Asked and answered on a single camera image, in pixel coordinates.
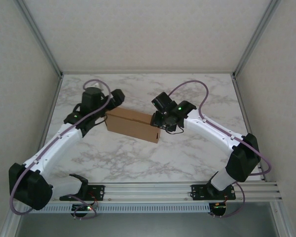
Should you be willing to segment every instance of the white wall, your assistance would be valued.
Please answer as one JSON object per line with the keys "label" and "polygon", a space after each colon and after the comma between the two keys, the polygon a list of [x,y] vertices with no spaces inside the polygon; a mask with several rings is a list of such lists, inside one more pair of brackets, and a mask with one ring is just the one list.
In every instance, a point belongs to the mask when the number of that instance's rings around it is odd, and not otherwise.
{"label": "white wall", "polygon": [[296,0],[283,0],[238,77],[260,149],[296,227]]}
{"label": "white wall", "polygon": [[57,85],[12,0],[0,0],[0,229],[8,210],[8,170],[35,153]]}
{"label": "white wall", "polygon": [[61,70],[227,72],[270,0],[25,0]]}

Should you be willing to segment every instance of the marble surface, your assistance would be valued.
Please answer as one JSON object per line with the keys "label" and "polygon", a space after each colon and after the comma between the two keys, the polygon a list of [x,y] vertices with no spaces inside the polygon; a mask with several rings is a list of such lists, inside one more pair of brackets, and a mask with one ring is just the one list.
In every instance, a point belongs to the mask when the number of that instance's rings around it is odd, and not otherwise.
{"label": "marble surface", "polygon": [[[184,81],[199,79],[210,90],[203,113],[233,131],[246,134],[232,81],[227,74],[65,75],[47,140],[81,102],[82,85],[89,79],[101,79],[111,90],[122,89],[125,94],[122,107],[148,114],[155,111],[151,100],[159,93],[168,93]],[[177,102],[188,100],[198,106],[204,96],[205,89],[201,84],[190,83],[171,97]],[[225,167],[227,160],[214,144],[192,131],[186,130],[180,135],[161,131],[159,142],[155,144],[109,132],[103,123],[68,151],[52,175],[64,177],[76,173],[90,182],[207,181]]]}

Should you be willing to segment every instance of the white marble table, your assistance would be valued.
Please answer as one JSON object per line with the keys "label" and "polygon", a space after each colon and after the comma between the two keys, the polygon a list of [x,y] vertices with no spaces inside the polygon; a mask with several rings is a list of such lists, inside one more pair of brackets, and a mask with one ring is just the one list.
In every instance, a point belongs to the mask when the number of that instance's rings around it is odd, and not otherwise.
{"label": "white marble table", "polygon": [[[65,75],[47,140],[81,102],[82,85],[89,79],[101,79],[111,90],[122,89],[126,96],[122,107],[148,114],[155,111],[151,100],[159,93],[168,93],[183,81],[200,79],[210,90],[203,113],[233,131],[246,134],[232,81],[227,74]],[[188,100],[198,106],[205,96],[201,84],[190,83],[179,90],[171,96],[177,102]],[[68,151],[52,175],[64,177],[76,173],[90,182],[114,183],[207,181],[225,167],[227,160],[214,144],[188,130],[180,135],[161,131],[160,140],[155,144],[109,132],[105,124],[101,124]]]}

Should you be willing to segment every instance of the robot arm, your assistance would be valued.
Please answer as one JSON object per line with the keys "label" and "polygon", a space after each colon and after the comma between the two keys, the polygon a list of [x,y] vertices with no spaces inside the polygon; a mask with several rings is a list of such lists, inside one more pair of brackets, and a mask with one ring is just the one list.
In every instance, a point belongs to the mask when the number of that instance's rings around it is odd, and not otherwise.
{"label": "robot arm", "polygon": [[[243,140],[256,150],[259,150],[254,135],[249,133],[243,136],[235,133],[205,115],[203,115],[204,119],[202,119],[198,109],[193,104],[188,101],[177,104],[165,92],[158,95],[152,103],[158,109],[152,116],[150,123],[152,126],[168,132],[175,131],[177,126],[195,131],[217,145],[229,157],[227,166],[217,172],[207,184],[207,191],[211,196],[222,192],[234,182],[244,182],[260,162],[260,157],[235,139],[236,137]],[[227,136],[206,121],[210,121],[220,129],[227,131],[231,136]]]}
{"label": "robot arm", "polygon": [[[17,187],[14,194],[15,199],[35,210],[40,210],[46,206],[51,198],[58,198],[68,194],[78,194],[79,197],[83,198],[86,195],[87,179],[76,174],[71,174],[66,178],[50,178],[50,173],[60,159],[64,157],[67,150],[79,142],[96,125],[95,121],[98,118],[104,117],[106,111],[116,108],[124,101],[125,96],[120,89],[114,90],[111,95],[112,98],[105,108],[88,116],[103,107],[109,96],[104,96],[98,88],[86,88],[82,95],[82,102],[76,105],[73,112],[66,117],[64,124],[54,137],[22,165],[17,163],[12,165],[9,169],[10,193],[12,193],[20,175],[31,167]],[[73,127],[73,124],[76,124],[84,117],[86,118],[82,122]]]}

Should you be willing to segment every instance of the cardboard box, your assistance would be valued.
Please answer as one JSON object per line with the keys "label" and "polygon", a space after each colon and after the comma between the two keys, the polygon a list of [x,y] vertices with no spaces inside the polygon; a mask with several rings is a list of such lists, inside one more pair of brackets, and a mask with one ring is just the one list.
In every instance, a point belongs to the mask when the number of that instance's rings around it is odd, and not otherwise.
{"label": "cardboard box", "polygon": [[107,112],[108,131],[158,143],[160,128],[150,125],[151,115],[117,107]]}

